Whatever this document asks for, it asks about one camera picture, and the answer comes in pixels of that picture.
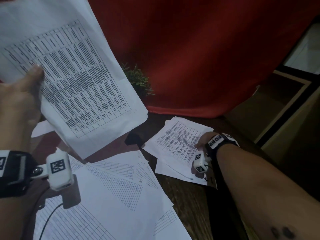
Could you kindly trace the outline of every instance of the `skin mark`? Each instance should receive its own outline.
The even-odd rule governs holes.
[[[271,230],[273,236],[274,236],[276,239],[279,239],[280,233],[279,233],[278,229],[275,228],[274,226],[272,226],[270,230]]]
[[[290,229],[287,226],[284,226],[282,228],[282,233],[285,237],[289,239],[294,239],[296,237],[295,234],[292,231],[290,231]]]

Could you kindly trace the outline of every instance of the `small plant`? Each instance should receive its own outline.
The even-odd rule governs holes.
[[[141,99],[149,95],[154,95],[149,83],[149,78],[143,75],[141,69],[138,69],[137,65],[135,65],[132,70],[127,64],[122,63],[121,68]]]

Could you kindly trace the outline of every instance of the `fingernail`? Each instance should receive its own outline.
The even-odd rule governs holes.
[[[34,64],[34,65],[30,68],[30,70],[28,71],[28,73],[29,73],[30,75],[36,76],[36,75],[40,75],[40,74],[42,73],[42,71],[43,71],[43,69],[42,69],[42,67],[41,67],[40,65]]]

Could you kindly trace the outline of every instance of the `dark wooden surface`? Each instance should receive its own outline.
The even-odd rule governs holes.
[[[145,121],[137,128],[133,129],[131,133],[137,134],[144,143],[164,126],[166,120],[170,120],[172,117],[172,115],[159,115],[149,113],[149,118],[147,119],[147,121]],[[251,141],[244,138],[235,128],[228,124],[223,117],[217,119],[201,119],[189,117],[185,118],[212,127],[217,132],[231,134],[239,142],[240,146],[243,149],[268,160],[268,158],[260,148],[258,148]],[[90,157],[86,158],[86,161],[96,162],[116,155],[118,153],[137,150],[137,145],[127,146],[124,143],[126,137],[127,134],[119,137],[103,149],[99,150],[97,153],[94,153]],[[56,146],[59,146],[60,149],[65,150],[71,155],[78,158],[74,152],[72,152],[63,143],[61,143],[59,137],[55,133],[49,133],[45,135],[45,138],[41,140],[41,142],[34,150],[33,155],[39,162],[43,163],[46,156],[55,151]],[[141,151],[146,160],[149,161],[149,165],[154,171],[157,159],[146,151]],[[174,210],[178,214],[180,220],[190,234],[191,238],[193,240],[213,239],[214,234],[212,234],[211,231],[210,220],[212,222],[212,219],[215,219],[215,216],[214,212],[211,212],[211,215],[209,215],[208,204],[210,206],[211,198],[214,195],[215,189],[181,181],[176,178],[167,177],[160,174],[156,174],[156,177],[164,192],[174,203]],[[26,216],[28,225],[25,231],[25,239],[32,239],[35,222],[35,209],[37,209],[37,207],[34,207],[35,202],[38,200],[38,205],[41,205],[44,202],[45,198],[52,197],[52,195],[54,194],[53,192],[48,190],[39,199],[41,193],[47,188],[47,182],[41,182],[40,180],[38,180],[38,182],[34,182],[28,192],[26,205],[28,207],[29,214],[27,214]]]

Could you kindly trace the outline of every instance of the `hand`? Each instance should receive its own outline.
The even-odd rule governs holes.
[[[13,84],[0,84],[0,150],[29,151],[33,129],[41,117],[39,91],[44,77],[33,65]]]
[[[203,150],[206,151],[205,149],[205,145],[210,141],[210,139],[212,137],[214,137],[215,135],[217,135],[218,133],[216,132],[206,132],[204,133],[197,144],[194,145],[195,148],[197,148],[198,150]]]

